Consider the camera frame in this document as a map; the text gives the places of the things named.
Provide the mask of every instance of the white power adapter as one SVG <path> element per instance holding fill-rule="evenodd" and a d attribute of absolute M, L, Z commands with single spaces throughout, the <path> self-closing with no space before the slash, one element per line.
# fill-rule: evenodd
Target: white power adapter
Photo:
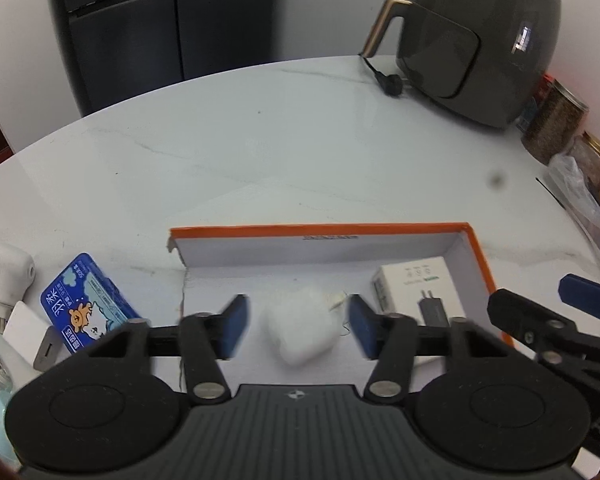
<path fill-rule="evenodd" d="M 30 254 L 0 242 L 0 333 L 4 331 L 11 309 L 22 300 L 35 276 Z"/>
<path fill-rule="evenodd" d="M 345 293 L 324 294 L 306 287 L 267 310 L 271 339 L 280 357 L 299 366 L 327 351 L 339 340 L 343 313 L 339 305 Z"/>
<path fill-rule="evenodd" d="M 46 372 L 56 362 L 62 339 L 48 319 L 42 319 L 24 302 L 14 307 L 2 335 L 34 370 Z"/>

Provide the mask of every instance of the blue snack box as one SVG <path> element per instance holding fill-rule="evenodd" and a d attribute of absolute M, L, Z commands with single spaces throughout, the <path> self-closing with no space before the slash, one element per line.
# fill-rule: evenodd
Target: blue snack box
<path fill-rule="evenodd" d="M 87 253 L 76 256 L 46 287 L 40 303 L 72 353 L 140 317 Z"/>

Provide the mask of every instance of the open cardboard box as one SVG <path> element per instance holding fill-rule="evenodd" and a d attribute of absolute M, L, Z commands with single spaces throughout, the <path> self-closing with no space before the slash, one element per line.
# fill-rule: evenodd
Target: open cardboard box
<path fill-rule="evenodd" d="M 443 256 L 466 316 L 499 335 L 486 314 L 495 283 L 465 223 L 184 227 L 171 230 L 169 246 L 187 267 L 185 316 L 219 312 L 235 294 L 251 300 L 237 354 L 221 364 L 234 393 L 242 383 L 345 383 L 361 391 L 375 363 L 365 360 L 346 325 L 331 351 L 293 368 L 276 354 L 263 313 L 308 285 L 360 294 L 379 310 L 371 279 L 383 264 Z"/>

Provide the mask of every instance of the black refrigerator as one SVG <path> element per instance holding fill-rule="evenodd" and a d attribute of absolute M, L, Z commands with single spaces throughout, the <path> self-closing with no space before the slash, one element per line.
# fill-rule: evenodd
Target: black refrigerator
<path fill-rule="evenodd" d="M 272 61 L 274 0 L 51 0 L 83 115 Z"/>

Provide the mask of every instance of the white plug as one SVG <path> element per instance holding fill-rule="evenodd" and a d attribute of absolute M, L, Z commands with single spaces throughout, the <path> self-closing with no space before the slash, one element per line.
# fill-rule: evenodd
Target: white plug
<path fill-rule="evenodd" d="M 38 316 L 22 301 L 16 303 L 3 337 L 34 370 L 40 372 L 46 372 L 55 364 L 63 346 L 60 334 L 51 322 Z"/>
<path fill-rule="evenodd" d="M 36 269 L 33 258 L 25 251 L 0 242 L 0 333 L 13 307 L 33 283 Z"/>

